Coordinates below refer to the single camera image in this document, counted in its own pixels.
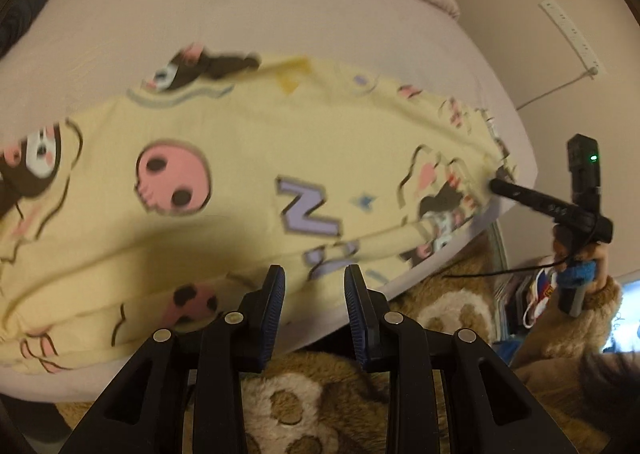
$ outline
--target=white power strip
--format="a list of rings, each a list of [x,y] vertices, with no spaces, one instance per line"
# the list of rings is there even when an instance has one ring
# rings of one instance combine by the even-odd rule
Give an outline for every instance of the white power strip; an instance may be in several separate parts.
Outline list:
[[[607,72],[587,40],[580,33],[580,30],[576,28],[574,22],[568,17],[556,0],[544,0],[540,3],[540,8],[546,12],[553,23],[564,34],[569,44],[571,44],[578,54],[578,57],[580,57],[584,67],[588,70],[591,68],[597,69],[596,73],[591,74],[592,78],[594,75],[602,75]]]

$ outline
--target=wall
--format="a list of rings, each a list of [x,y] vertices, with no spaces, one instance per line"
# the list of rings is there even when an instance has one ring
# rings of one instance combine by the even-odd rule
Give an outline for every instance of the wall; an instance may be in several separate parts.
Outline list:
[[[460,24],[516,105],[584,71],[538,7],[543,0],[458,0]],[[556,0],[591,44],[607,74],[585,78],[520,111],[539,166],[536,188],[568,199],[566,141],[600,143],[603,212],[615,224],[611,273],[640,270],[640,27],[623,0]],[[552,223],[524,208],[500,220],[510,264],[545,254]]]

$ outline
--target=person's arm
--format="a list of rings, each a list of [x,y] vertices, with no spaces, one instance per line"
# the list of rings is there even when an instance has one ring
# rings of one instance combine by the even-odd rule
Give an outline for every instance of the person's arm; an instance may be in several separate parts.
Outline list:
[[[556,257],[566,256],[562,244],[554,242]],[[556,291],[542,315],[513,358],[511,367],[521,368],[546,358],[580,357],[584,352],[600,352],[611,332],[611,320],[620,308],[622,289],[608,275],[607,247],[592,244],[579,255],[579,260],[595,260],[596,275],[588,286],[582,313],[573,318],[558,309]]]

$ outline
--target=hand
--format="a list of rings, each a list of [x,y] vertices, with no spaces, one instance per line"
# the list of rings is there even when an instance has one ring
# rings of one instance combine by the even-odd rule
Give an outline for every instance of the hand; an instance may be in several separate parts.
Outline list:
[[[554,237],[556,236],[556,229],[554,227]],[[570,250],[567,250],[564,244],[554,239],[554,262],[562,260],[569,254]],[[596,275],[593,282],[587,286],[587,293],[594,293],[602,290],[607,284],[607,278],[609,277],[609,249],[606,244],[591,243],[585,246],[580,252],[575,254],[577,260],[594,260],[596,262]],[[564,272],[566,269],[566,263],[556,266],[556,272]]]

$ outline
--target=fitted sheet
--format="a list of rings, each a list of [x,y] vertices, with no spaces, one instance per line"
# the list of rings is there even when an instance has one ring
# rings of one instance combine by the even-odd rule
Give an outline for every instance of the fitted sheet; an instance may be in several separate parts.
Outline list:
[[[50,0],[0,61],[0,142],[123,92],[193,40],[219,52],[332,58],[489,109],[518,164],[518,182],[533,185],[535,160],[513,104],[459,25],[422,0]],[[420,281],[509,206],[493,200],[463,235],[382,291],[392,297]],[[346,312],[338,308],[284,326],[278,351],[345,322]],[[1,369],[0,392],[27,400],[92,400],[125,361],[46,375]]]

